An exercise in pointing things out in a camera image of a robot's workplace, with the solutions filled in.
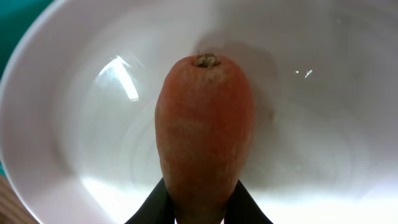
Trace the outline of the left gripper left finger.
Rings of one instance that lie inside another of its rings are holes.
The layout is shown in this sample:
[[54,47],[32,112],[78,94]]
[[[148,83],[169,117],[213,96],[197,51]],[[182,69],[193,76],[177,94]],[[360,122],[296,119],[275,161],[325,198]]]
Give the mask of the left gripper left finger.
[[138,211],[125,224],[174,224],[175,214],[163,178],[154,187]]

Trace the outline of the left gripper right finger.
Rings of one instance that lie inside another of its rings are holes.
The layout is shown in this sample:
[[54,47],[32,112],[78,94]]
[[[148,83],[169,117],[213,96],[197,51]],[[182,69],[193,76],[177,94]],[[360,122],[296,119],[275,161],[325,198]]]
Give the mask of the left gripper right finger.
[[273,224],[239,180],[226,205],[224,224]]

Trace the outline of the orange carrot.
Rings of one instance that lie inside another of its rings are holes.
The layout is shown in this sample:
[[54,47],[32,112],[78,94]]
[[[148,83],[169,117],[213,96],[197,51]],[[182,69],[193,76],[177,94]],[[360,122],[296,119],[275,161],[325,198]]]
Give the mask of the orange carrot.
[[254,98],[241,67],[225,56],[179,60],[155,107],[155,136],[178,223],[220,223],[248,157]]

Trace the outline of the large pink plate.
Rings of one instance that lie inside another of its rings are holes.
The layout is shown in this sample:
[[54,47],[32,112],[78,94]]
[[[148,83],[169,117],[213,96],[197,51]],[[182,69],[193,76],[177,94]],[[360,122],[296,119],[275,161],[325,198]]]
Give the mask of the large pink plate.
[[1,80],[1,162],[39,222],[137,212],[164,78],[198,52],[250,80],[241,182],[272,222],[397,222],[396,1],[52,2]]

